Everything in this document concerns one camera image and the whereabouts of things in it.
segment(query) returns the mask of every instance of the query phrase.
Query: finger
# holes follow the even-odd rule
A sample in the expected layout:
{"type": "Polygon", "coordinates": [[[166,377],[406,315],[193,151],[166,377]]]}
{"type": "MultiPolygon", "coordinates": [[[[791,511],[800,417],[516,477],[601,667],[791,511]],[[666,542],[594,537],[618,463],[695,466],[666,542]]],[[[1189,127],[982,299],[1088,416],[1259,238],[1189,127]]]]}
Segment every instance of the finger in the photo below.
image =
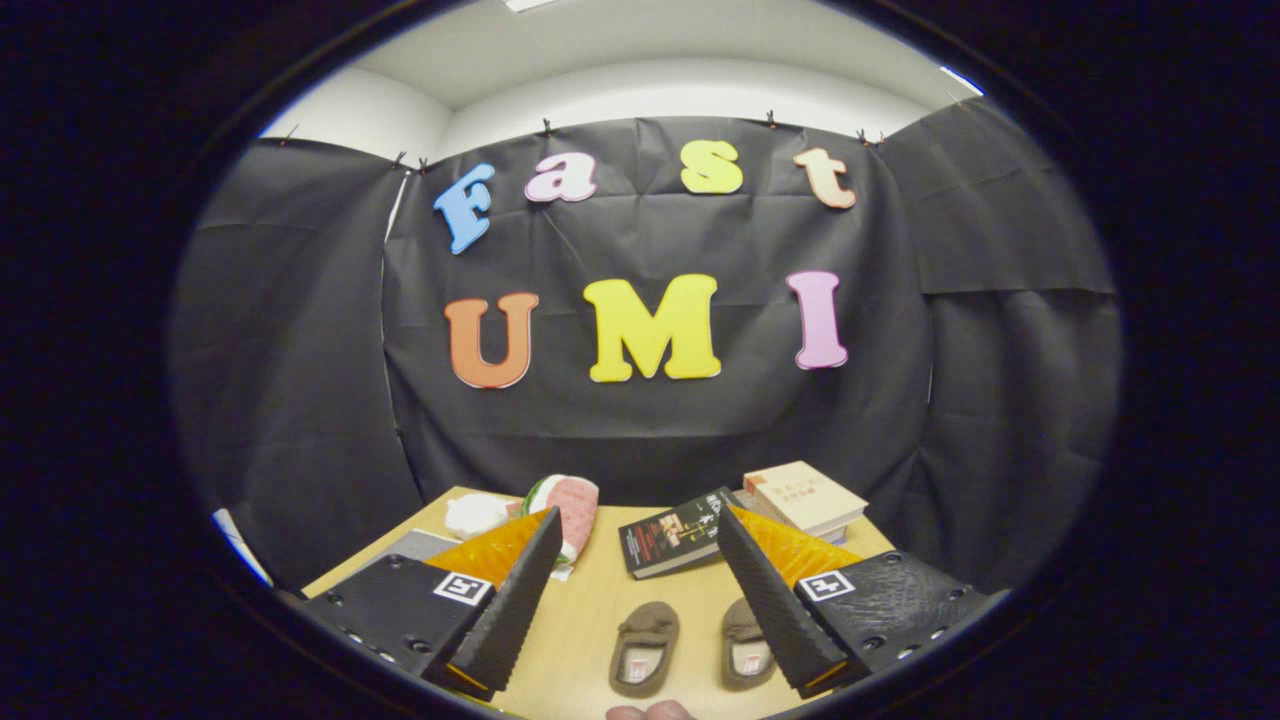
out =
{"type": "Polygon", "coordinates": [[[630,705],[620,705],[604,711],[604,720],[645,720],[644,710],[630,705]]]}
{"type": "Polygon", "coordinates": [[[645,720],[694,720],[694,717],[685,710],[684,705],[673,700],[664,700],[649,706],[645,720]]]}

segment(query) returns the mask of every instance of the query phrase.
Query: black book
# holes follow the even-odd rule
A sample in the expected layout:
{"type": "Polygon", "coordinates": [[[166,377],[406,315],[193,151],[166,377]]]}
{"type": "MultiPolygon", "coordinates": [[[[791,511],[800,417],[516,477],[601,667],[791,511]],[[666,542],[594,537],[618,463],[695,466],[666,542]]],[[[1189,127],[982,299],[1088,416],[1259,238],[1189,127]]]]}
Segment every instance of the black book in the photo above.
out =
{"type": "Polygon", "coordinates": [[[727,487],[695,497],[644,520],[622,525],[622,559],[637,580],[675,570],[716,552],[719,511],[742,506],[727,487]]]}

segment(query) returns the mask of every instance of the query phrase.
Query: wrinkled black curtain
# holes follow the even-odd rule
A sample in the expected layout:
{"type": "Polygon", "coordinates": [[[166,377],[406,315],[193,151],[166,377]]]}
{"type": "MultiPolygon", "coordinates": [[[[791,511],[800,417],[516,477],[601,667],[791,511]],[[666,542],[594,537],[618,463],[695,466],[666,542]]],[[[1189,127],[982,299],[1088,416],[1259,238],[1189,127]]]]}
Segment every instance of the wrinkled black curtain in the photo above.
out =
{"type": "Polygon", "coordinates": [[[387,354],[422,493],[522,495],[571,473],[612,503],[671,505],[804,459],[867,497],[902,547],[995,589],[1027,577],[1085,497],[1115,414],[1120,337],[1096,231],[1060,170],[982,100],[882,146],[714,118],[594,123],[472,150],[411,179],[387,242],[387,354]],[[726,140],[744,186],[691,195],[680,149],[726,140]],[[792,158],[846,163],[850,210],[792,158]],[[593,155],[596,193],[535,204],[541,158],[593,155]],[[434,200],[492,164],[490,228],[461,255],[434,200]],[[804,372],[787,274],[829,270],[850,360],[804,372]],[[718,281],[719,377],[598,384],[582,288],[627,279],[650,311],[685,273],[718,281]],[[484,355],[506,355],[511,292],[535,292],[532,360],[503,391],[449,364],[444,306],[477,297],[484,355]]]}
{"type": "Polygon", "coordinates": [[[867,497],[896,544],[989,591],[1027,577],[1092,486],[1116,411],[1114,288],[1066,179],[986,101],[870,147],[722,118],[530,135],[408,176],[384,247],[404,179],[355,151],[259,146],[206,213],[178,286],[188,452],[288,585],[454,484],[524,495],[570,473],[605,503],[671,505],[804,459],[867,497]],[[742,187],[689,193],[691,140],[731,142],[742,187]],[[854,208],[814,197],[792,160],[809,147],[846,164],[854,208]],[[598,160],[595,195],[526,200],[534,165],[567,151],[598,160]],[[453,255],[433,204],[479,163],[497,170],[492,224],[453,255]],[[795,364],[785,279],[799,270],[840,277],[844,366],[795,364]],[[582,290],[622,278],[654,311],[687,273],[718,282],[721,374],[594,383],[582,290]],[[489,302],[481,347],[498,361],[495,304],[512,292],[539,296],[530,369],[475,389],[451,366],[444,306],[489,302]]]}
{"type": "Polygon", "coordinates": [[[873,516],[931,562],[1006,587],[1053,548],[1101,469],[1121,372],[1106,258],[1060,168],[984,100],[879,155],[910,218],[934,372],[911,474],[873,516]]]}
{"type": "Polygon", "coordinates": [[[404,178],[314,142],[253,146],[200,219],[170,331],[174,415],[209,510],[298,588],[421,506],[394,434],[381,245],[404,178]]]}

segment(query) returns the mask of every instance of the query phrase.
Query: white ceiling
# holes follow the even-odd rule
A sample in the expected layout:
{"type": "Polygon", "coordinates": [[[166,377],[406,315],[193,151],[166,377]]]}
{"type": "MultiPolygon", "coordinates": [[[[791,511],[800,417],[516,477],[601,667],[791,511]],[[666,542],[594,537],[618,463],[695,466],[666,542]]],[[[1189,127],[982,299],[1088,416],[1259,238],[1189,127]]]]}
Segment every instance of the white ceiling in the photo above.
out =
{"type": "Polygon", "coordinates": [[[682,56],[808,68],[931,110],[973,95],[937,63],[814,0],[556,0],[518,14],[500,0],[475,0],[356,65],[457,110],[573,70],[682,56]]]}

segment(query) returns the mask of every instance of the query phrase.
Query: brown slipper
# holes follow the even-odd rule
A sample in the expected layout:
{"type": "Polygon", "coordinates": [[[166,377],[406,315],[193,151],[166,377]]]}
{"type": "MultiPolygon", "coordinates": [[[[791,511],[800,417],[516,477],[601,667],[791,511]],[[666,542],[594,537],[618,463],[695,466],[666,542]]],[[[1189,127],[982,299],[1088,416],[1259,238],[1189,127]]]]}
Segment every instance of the brown slipper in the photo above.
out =
{"type": "Polygon", "coordinates": [[[773,675],[773,653],[745,597],[728,606],[721,632],[724,635],[721,676],[727,688],[745,691],[773,675]]]}
{"type": "Polygon", "coordinates": [[[627,697],[658,692],[671,666],[671,651],[680,635],[680,619],[666,602],[646,602],[618,625],[618,641],[609,664],[609,684],[627,697]]]}

